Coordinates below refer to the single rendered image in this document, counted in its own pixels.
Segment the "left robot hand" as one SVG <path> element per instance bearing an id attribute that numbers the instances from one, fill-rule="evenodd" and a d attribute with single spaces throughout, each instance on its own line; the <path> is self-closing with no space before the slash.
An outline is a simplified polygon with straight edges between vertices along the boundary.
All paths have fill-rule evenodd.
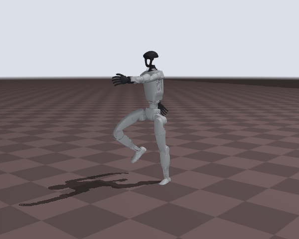
<path id="1" fill-rule="evenodd" d="M 115 84 L 114 86 L 116 86 L 116 85 L 120 85 L 120 84 L 126 84 L 126 83 L 128 83 L 128 84 L 132 84 L 132 83 L 134 83 L 134 82 L 131 82 L 131 78 L 130 77 L 126 77 L 126 76 L 124 76 L 124 75 L 122 75 L 122 74 L 116 74 L 116 75 L 119 75 L 119 76 L 114 76 L 114 77 L 112 77 L 112 79 L 113 78 L 116 78 L 116 79 L 113 79 L 112 81 L 115 81 L 115 80 L 117 80 L 117 81 L 115 81 L 115 82 L 113 82 L 113 84 L 114 83 L 117 83 L 117 82 L 120 82 L 120 83 L 117 83 L 117 84 Z M 119 80 L 119 81 L 118 81 Z"/>

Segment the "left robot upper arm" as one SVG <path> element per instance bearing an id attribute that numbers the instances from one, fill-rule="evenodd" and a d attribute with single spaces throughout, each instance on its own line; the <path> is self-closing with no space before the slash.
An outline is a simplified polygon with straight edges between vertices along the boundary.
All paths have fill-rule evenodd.
<path id="1" fill-rule="evenodd" d="M 151 74 L 151 79 L 147 80 L 145 83 L 153 82 L 156 80 L 162 80 L 164 79 L 164 74 L 162 71 L 158 71 L 154 74 Z"/>

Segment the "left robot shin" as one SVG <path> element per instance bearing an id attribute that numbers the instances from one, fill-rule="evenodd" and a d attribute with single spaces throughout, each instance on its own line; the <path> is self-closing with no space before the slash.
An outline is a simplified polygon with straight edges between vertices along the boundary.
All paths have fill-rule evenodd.
<path id="1" fill-rule="evenodd" d="M 167 179 L 169 179 L 169 162 L 170 162 L 169 147 L 166 146 L 165 153 L 163 151 L 160 152 L 160 163 L 163 169 L 164 178 Z"/>

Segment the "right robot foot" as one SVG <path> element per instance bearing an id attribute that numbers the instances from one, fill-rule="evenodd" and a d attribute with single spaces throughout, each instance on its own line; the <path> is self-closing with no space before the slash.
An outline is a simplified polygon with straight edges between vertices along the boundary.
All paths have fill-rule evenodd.
<path id="1" fill-rule="evenodd" d="M 147 149 L 145 147 L 141 146 L 139 153 L 135 152 L 133 158 L 131 159 L 131 163 L 135 163 L 141 157 L 141 155 L 145 153 L 146 150 Z"/>

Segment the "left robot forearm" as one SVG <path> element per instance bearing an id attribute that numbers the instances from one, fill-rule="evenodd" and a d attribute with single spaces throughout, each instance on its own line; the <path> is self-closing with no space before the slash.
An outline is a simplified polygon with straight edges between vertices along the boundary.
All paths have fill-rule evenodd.
<path id="1" fill-rule="evenodd" d="M 151 79 L 151 76 L 149 74 L 145 74 L 139 77 L 130 77 L 131 82 L 134 82 L 133 84 L 137 83 L 145 83 L 147 80 Z"/>

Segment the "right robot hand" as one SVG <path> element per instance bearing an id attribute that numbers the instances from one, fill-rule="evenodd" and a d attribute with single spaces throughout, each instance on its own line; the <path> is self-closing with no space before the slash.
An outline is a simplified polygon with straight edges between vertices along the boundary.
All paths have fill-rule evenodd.
<path id="1" fill-rule="evenodd" d="M 164 112 L 167 113 L 166 111 L 168 111 L 168 110 L 161 104 L 161 102 L 158 103 L 158 109 L 160 109 L 160 113 L 161 113 L 162 115 L 163 115 Z M 166 111 L 165 111 L 164 109 L 165 109 Z M 163 112 L 163 111 L 164 111 L 164 112 Z M 162 112 L 163 112 L 163 113 L 162 113 Z M 165 114 L 165 113 L 164 113 L 164 114 Z M 165 115 L 166 115 L 166 114 L 165 114 Z M 164 116 L 164 115 L 163 115 L 163 116 Z"/>

